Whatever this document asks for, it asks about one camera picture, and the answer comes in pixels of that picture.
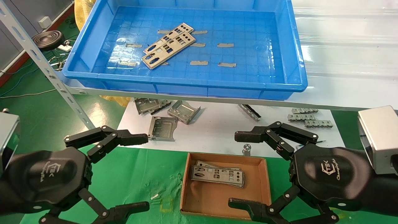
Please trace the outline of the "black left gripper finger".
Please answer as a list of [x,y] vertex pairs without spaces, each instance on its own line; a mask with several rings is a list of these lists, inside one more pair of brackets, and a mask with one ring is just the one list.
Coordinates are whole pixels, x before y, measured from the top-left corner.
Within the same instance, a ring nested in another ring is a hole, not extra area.
[[109,126],[101,126],[66,136],[64,143],[67,147],[76,149],[95,143],[96,145],[87,152],[87,157],[91,163],[97,163],[117,146],[137,146],[148,143],[148,135],[146,133],[131,134],[127,129],[116,130]]

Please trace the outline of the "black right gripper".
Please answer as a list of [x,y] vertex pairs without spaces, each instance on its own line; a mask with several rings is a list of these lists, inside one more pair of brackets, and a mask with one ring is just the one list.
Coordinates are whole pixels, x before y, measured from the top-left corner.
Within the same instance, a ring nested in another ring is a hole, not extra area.
[[[236,142],[266,142],[283,159],[292,160],[291,179],[300,187],[291,186],[271,205],[229,198],[229,207],[247,211],[254,222],[336,224],[339,217],[329,207],[397,215],[397,175],[376,174],[364,150],[316,146],[318,135],[280,121],[269,126],[255,126],[251,131],[237,131],[234,139]],[[294,148],[284,139],[304,147],[294,153]],[[283,218],[280,212],[298,195],[320,214],[293,221]]]

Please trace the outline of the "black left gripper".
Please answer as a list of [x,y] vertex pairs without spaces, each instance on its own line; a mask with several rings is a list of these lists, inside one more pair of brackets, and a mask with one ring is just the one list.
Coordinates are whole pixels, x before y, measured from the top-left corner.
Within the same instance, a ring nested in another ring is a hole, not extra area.
[[15,155],[1,176],[1,215],[50,210],[40,224],[75,224],[59,215],[81,199],[98,214],[93,224],[125,224],[130,215],[149,210],[146,201],[106,209],[87,190],[92,175],[89,159],[74,147]]

